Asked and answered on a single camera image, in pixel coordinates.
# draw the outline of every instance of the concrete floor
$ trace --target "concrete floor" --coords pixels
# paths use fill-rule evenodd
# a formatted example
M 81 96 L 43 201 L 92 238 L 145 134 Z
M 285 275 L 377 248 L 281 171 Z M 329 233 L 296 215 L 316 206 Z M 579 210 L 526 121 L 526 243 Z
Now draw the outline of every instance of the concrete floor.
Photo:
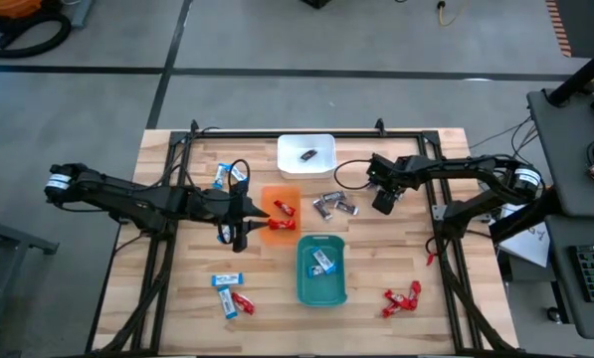
M 98 1 L 89 26 L 60 48 L 0 65 L 162 68 L 184 0 Z M 460 1 L 448 1 L 450 9 Z M 43 25 L 22 44 L 52 31 Z M 543 0 L 472 0 L 449 28 L 435 4 L 334 0 L 195 0 L 176 68 L 570 74 L 585 60 L 559 53 Z M 117 225 L 103 214 L 44 203 L 53 163 L 84 162 L 130 177 L 160 76 L 0 73 L 0 222 L 60 242 L 31 253 L 0 328 L 0 352 L 82 353 Z M 527 116 L 525 95 L 557 83 L 173 76 L 157 128 L 464 127 L 470 143 Z M 474 154 L 510 152 L 509 136 Z M 550 183 L 534 141 L 523 152 Z M 543 320 L 549 289 L 514 283 L 509 303 L 520 346 L 594 356 L 594 341 Z

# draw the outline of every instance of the teal container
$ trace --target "teal container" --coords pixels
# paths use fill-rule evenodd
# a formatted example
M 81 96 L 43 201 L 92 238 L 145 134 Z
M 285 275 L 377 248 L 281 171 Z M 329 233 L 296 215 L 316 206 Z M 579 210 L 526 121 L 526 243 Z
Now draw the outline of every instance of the teal container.
M 336 270 L 330 274 L 308 277 L 307 270 L 318 262 L 312 249 L 319 247 L 327 258 L 335 263 Z M 338 236 L 309 235 L 298 242 L 297 247 L 297 295 L 301 303 L 313 307 L 333 307 L 345 303 L 345 265 L 343 248 L 345 242 Z

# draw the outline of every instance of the wooden tabletop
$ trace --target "wooden tabletop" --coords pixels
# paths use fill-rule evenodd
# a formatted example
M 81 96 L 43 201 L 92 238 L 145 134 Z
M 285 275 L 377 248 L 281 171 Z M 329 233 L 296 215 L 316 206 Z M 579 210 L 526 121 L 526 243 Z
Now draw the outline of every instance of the wooden tabletop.
M 437 130 L 445 156 L 458 158 L 469 155 L 463 129 Z M 149 184 L 159 178 L 169 134 L 169 130 L 147 130 L 144 133 L 134 181 Z M 368 159 L 372 152 L 393 160 L 397 156 L 418 154 L 418 147 L 412 139 L 336 140 L 339 163 L 357 158 Z M 433 231 L 424 188 L 417 192 L 408 190 L 389 216 L 371 208 L 373 191 L 349 192 L 351 201 L 359 206 L 360 214 L 352 217 L 334 211 L 334 217 L 327 223 L 311 202 L 321 193 L 340 188 L 333 179 L 283 179 L 277 169 L 275 139 L 197 140 L 192 144 L 190 174 L 196 185 L 207 188 L 219 162 L 230 163 L 238 158 L 245 158 L 250 163 L 252 180 L 249 195 L 255 203 L 261 203 L 264 186 L 299 185 L 303 234 L 334 234 L 345 240 L 347 301 L 335 308 L 313 308 L 299 303 L 295 247 L 265 246 L 259 234 L 253 232 L 249 235 L 248 248 L 234 254 L 230 246 L 217 242 L 215 227 L 180 222 L 160 354 L 454 352 L 440 270 L 437 264 L 426 266 L 424 244 L 432 237 Z M 350 186 L 365 183 L 366 165 L 357 163 L 343 168 L 339 179 Z M 450 185 L 455 199 L 468 199 L 479 192 L 475 180 L 450 180 Z M 486 229 L 482 224 L 471 224 L 470 228 Z M 124 227 L 118 244 L 137 234 L 135 227 Z M 504 340 L 516 346 L 492 242 L 467 235 L 463 246 L 476 304 Z M 147 251 L 148 239 L 142 239 L 124 248 L 114 258 L 94 348 L 107 344 L 134 310 Z M 255 303 L 253 316 L 241 313 L 235 319 L 224 318 L 220 299 L 215 288 L 211 287 L 210 278 L 212 274 L 226 272 L 244 274 L 245 284 L 234 286 L 233 290 Z M 391 288 L 407 294 L 413 280 L 422 283 L 418 309 L 398 312 L 389 319 L 382 318 L 381 309 L 388 304 L 383 297 L 384 291 Z M 471 346 L 464 309 L 460 305 L 459 316 L 466 346 Z M 150 337 L 150 323 L 147 319 L 145 345 Z

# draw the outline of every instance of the white container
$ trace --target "white container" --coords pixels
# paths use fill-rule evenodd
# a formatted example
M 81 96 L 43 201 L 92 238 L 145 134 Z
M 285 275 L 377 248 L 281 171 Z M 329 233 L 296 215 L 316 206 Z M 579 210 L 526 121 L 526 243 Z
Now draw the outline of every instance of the white container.
M 329 178 L 336 168 L 336 143 L 330 134 L 285 134 L 277 143 L 277 166 L 286 179 Z M 308 161 L 300 157 L 314 149 Z

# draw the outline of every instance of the orange plate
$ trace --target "orange plate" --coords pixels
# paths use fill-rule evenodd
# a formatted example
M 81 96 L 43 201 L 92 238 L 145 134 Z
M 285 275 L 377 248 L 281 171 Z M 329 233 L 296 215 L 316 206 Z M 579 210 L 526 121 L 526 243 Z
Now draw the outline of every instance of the orange plate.
M 297 211 L 293 217 L 289 217 L 276 205 L 275 200 L 295 208 Z M 267 186 L 261 191 L 261 207 L 275 220 L 293 219 L 297 222 L 296 230 L 260 230 L 261 239 L 267 245 L 296 245 L 300 239 L 300 187 L 296 185 Z

